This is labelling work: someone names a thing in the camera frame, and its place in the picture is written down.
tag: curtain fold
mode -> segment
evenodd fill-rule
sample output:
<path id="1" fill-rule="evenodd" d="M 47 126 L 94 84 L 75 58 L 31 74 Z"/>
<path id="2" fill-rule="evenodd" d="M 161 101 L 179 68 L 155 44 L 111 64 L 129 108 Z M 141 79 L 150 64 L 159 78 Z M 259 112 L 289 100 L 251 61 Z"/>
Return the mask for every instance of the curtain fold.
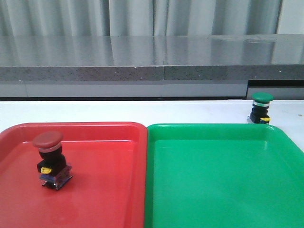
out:
<path id="1" fill-rule="evenodd" d="M 304 33 L 303 0 L 0 0 L 0 35 Z"/>

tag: yellow terminal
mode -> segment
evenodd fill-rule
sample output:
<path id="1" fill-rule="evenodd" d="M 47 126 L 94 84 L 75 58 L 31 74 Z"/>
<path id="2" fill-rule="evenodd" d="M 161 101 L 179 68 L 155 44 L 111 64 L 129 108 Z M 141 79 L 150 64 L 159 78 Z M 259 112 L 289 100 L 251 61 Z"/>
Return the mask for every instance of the yellow terminal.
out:
<path id="1" fill-rule="evenodd" d="M 52 172 L 51 168 L 47 168 L 47 167 L 42 167 L 41 168 L 41 173 L 43 173 L 43 174 L 49 174 L 51 172 Z"/>
<path id="2" fill-rule="evenodd" d="M 270 121 L 270 118 L 269 117 L 264 117 L 264 118 L 261 118 L 261 120 L 264 120 L 266 122 L 269 122 Z"/>

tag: plastic tray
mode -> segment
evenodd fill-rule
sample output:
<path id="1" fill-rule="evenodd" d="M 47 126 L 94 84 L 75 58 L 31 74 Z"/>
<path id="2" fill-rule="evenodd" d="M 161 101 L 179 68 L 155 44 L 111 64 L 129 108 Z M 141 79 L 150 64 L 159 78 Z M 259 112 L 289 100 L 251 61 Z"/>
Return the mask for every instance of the plastic tray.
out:
<path id="1" fill-rule="evenodd" d="M 59 130 L 73 178 L 41 186 L 32 139 Z M 0 134 L 0 227 L 142 228 L 147 129 L 138 123 L 28 123 Z"/>
<path id="2" fill-rule="evenodd" d="M 148 127 L 145 228 L 304 227 L 304 154 L 266 124 Z"/>

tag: white table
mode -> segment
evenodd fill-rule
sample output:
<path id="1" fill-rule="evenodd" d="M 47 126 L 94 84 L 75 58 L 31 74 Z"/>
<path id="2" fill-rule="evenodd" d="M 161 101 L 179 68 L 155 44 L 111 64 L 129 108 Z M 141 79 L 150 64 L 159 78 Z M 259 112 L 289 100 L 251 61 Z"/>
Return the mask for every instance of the white table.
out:
<path id="1" fill-rule="evenodd" d="M 29 122 L 246 123 L 252 101 L 0 102 L 0 132 Z M 273 101 L 271 124 L 304 151 L 304 100 Z"/>

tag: gray countertop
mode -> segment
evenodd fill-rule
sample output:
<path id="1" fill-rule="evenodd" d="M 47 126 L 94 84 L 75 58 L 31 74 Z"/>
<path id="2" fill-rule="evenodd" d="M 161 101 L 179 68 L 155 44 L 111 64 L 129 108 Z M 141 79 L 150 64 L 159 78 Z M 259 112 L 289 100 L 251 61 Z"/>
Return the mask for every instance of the gray countertop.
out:
<path id="1" fill-rule="evenodd" d="M 0 82 L 303 79 L 304 35 L 0 37 Z"/>

